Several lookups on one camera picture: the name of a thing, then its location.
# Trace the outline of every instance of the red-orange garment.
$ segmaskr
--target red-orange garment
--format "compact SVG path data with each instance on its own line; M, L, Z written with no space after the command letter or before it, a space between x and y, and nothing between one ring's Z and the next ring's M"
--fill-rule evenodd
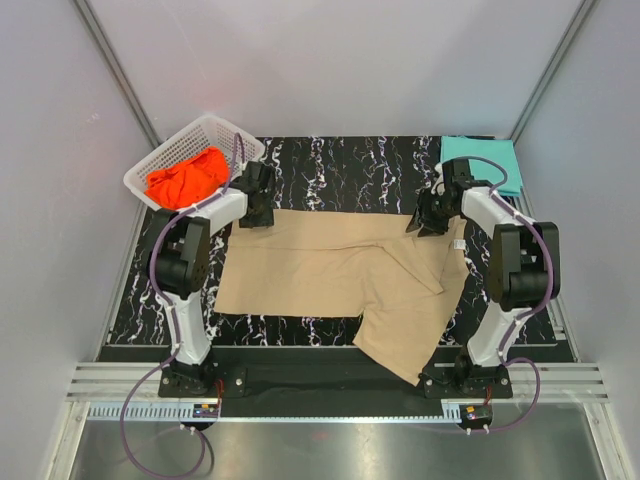
M164 208L177 210L204 200L229 178L224 154L209 147L171 168L147 175L145 194Z

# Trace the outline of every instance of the laundry basket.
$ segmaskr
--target laundry basket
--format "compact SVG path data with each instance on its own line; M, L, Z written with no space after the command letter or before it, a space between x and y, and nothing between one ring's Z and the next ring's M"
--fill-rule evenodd
M222 153L224 153L227 165L231 167L233 137L236 133L242 135L246 161L257 161L264 155L264 145L256 140L255 137L226 120L222 120L214 115L203 115L136 163L136 165L125 174L124 184L147 206L153 210L158 210L160 205L144 193L148 188L147 175L149 173L171 167L176 163L194 157L207 147L219 148ZM241 175L242 170L242 150L240 146L238 146L236 165L231 174L231 179ZM208 209L209 207L205 207L199 214L203 217L209 217L209 215L207 215Z

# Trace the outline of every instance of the light blue towel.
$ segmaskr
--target light blue towel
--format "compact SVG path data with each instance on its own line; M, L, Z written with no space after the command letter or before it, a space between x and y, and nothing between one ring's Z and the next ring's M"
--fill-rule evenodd
M442 137L442 150L440 161L446 162L455 157L475 155L488 160L493 160L505 168L509 174L507 183L502 185L498 192L501 195L517 197L522 188L522 177L516 152L511 140L477 140L465 137ZM471 173L476 180L489 180L495 184L502 180L502 173L489 164L477 160L469 160Z

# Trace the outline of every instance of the stainless steel panel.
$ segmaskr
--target stainless steel panel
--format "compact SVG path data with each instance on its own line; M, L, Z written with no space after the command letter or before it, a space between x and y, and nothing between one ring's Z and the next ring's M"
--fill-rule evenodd
M519 414L496 408L498 423ZM188 433L149 441L167 424L127 424L138 459L167 475L188 470L200 452ZM215 451L201 473L208 479L603 479L584 411L542 405L521 427L502 434L467 437L457 427L402 424L219 423L206 431ZM72 479L143 479L122 461L116 422L89 421Z

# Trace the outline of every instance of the black and white marble surface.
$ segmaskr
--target black and white marble surface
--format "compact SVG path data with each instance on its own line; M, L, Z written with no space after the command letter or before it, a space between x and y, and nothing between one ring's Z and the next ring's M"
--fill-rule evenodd
M412 214L417 193L430 185L440 158L440 137L265 138L264 161L277 172L277 208L338 212ZM165 313L143 274L142 245L150 212L138 240L118 315L108 343L167 345ZM361 318L274 317L215 313L216 293L230 227L211 239L210 272L202 308L214 345L352 345ZM440 341L464 344L487 308L484 291L489 251L487 236L473 222L466 232L467 278L456 312ZM554 344L546 311L530 319L520 343Z

